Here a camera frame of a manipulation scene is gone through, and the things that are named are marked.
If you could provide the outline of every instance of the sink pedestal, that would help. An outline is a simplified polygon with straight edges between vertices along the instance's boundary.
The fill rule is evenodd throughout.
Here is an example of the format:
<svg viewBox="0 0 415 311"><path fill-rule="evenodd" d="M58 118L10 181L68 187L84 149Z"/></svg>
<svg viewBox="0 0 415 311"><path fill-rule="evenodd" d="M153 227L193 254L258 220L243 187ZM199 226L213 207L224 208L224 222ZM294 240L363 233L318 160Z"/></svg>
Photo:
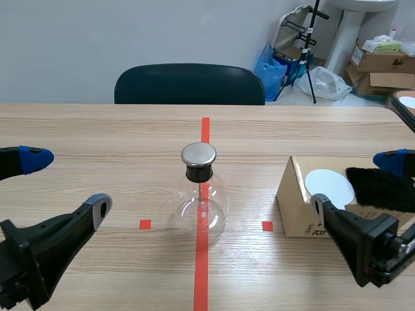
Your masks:
<svg viewBox="0 0 415 311"><path fill-rule="evenodd" d="M365 13L344 10L343 20L326 62L326 68L336 75L341 76L344 73Z"/></svg>

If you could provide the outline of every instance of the white paper circle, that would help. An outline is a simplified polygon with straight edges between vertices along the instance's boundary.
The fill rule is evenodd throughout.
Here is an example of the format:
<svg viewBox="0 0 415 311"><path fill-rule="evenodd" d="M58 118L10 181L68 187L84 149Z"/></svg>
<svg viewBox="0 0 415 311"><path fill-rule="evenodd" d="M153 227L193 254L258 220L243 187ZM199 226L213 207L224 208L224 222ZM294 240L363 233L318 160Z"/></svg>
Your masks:
<svg viewBox="0 0 415 311"><path fill-rule="evenodd" d="M305 177L305 187L311 195L326 195L338 209L344 209L355 197L355 191L347 178L332 170L311 171Z"/></svg>
<svg viewBox="0 0 415 311"><path fill-rule="evenodd" d="M412 108L415 109L415 98L414 97L410 97L410 96L402 96L399 101L401 102L402 105L408 107L408 108Z"/></svg>

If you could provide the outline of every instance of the silver lid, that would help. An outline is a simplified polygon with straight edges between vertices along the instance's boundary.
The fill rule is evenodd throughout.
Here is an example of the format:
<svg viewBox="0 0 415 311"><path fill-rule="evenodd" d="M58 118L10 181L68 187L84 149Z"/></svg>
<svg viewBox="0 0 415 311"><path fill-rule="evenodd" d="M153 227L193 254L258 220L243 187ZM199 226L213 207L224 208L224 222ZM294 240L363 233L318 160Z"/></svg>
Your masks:
<svg viewBox="0 0 415 311"><path fill-rule="evenodd" d="M184 147L182 161L189 167L206 167L216 159L216 149L207 143L192 143Z"/></svg>

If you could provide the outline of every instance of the black lid band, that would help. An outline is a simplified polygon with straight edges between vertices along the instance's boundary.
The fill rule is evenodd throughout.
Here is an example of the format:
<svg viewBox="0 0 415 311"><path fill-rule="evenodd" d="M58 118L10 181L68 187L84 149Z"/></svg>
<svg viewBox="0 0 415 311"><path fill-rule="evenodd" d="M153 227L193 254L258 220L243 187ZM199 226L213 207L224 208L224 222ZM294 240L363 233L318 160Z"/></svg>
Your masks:
<svg viewBox="0 0 415 311"><path fill-rule="evenodd" d="M208 165L206 167L187 167L186 168L186 177L188 180L193 183L204 183L211 179L213 176L212 166Z"/></svg>

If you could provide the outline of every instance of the red tape marker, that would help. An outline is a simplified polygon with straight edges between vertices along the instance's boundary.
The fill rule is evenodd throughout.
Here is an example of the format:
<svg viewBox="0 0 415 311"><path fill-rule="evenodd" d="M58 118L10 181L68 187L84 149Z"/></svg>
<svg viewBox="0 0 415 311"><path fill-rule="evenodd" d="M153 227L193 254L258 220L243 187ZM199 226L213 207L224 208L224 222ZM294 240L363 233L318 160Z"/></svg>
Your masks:
<svg viewBox="0 0 415 311"><path fill-rule="evenodd" d="M202 142L210 142L210 118L202 118ZM209 303L209 184L202 184L206 210L198 206L196 230L195 293L193 311L208 311Z"/></svg>
<svg viewBox="0 0 415 311"><path fill-rule="evenodd" d="M274 231L274 224L272 222L262 222L263 231Z"/></svg>
<svg viewBox="0 0 415 311"><path fill-rule="evenodd" d="M140 220L140 230L150 230L151 229L151 219L142 219Z"/></svg>

